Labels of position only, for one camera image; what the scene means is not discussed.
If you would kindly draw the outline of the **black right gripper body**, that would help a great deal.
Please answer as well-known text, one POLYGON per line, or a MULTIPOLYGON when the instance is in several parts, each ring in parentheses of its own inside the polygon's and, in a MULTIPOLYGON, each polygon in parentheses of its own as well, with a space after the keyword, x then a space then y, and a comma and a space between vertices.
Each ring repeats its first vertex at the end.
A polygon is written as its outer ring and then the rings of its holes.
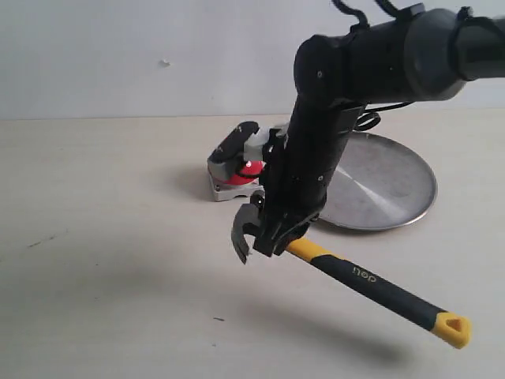
POLYGON ((328 185, 364 105, 319 107, 297 96, 285 140, 272 151, 262 220, 301 223, 323 208, 328 185))

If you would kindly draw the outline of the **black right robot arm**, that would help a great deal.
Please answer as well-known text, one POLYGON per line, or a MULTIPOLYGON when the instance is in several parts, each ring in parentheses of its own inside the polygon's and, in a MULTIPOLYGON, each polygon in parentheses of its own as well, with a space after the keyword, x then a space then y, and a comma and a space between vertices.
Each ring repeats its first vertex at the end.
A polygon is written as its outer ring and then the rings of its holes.
POLYGON ((308 230, 368 105, 445 101, 467 82, 503 75, 503 18, 477 17, 467 7, 415 5, 387 23, 304 41, 294 59, 294 109, 260 179, 265 198, 254 249, 280 254, 308 230))

